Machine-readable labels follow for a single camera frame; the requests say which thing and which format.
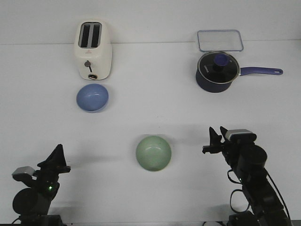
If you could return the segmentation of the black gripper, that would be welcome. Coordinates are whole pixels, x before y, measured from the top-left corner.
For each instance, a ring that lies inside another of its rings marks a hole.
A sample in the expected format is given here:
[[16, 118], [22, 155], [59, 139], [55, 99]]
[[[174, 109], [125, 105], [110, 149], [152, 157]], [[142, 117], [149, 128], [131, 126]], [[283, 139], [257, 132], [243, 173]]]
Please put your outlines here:
[[58, 144], [53, 152], [37, 166], [41, 168], [35, 172], [38, 188], [59, 188], [59, 174], [71, 171], [71, 167], [66, 165], [62, 144]]
[[222, 137], [225, 141], [228, 141], [229, 136], [228, 130], [223, 126], [220, 126], [220, 131], [222, 135], [218, 135], [212, 127], [209, 128], [210, 143], [203, 146], [202, 153], [222, 153], [228, 165], [235, 165], [238, 162], [238, 146], [232, 142], [222, 143]]

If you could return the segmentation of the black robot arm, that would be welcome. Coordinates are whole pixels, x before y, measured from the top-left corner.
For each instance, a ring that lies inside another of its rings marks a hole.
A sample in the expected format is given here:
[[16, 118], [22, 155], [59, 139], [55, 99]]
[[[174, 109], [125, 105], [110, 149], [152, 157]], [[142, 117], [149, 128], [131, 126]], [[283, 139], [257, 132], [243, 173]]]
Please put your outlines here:
[[60, 215], [48, 214], [60, 187], [59, 174], [71, 171], [66, 164], [63, 145], [58, 144], [50, 156], [37, 166], [40, 169], [24, 166], [12, 173], [15, 181], [27, 186], [15, 195], [12, 202], [14, 212], [19, 214], [17, 219], [22, 226], [64, 226]]
[[210, 144], [203, 153], [222, 153], [242, 188], [251, 210], [235, 211], [229, 226], [290, 226], [287, 206], [275, 182], [265, 169], [267, 153], [255, 144], [257, 135], [247, 129], [227, 130], [218, 135], [209, 128]]

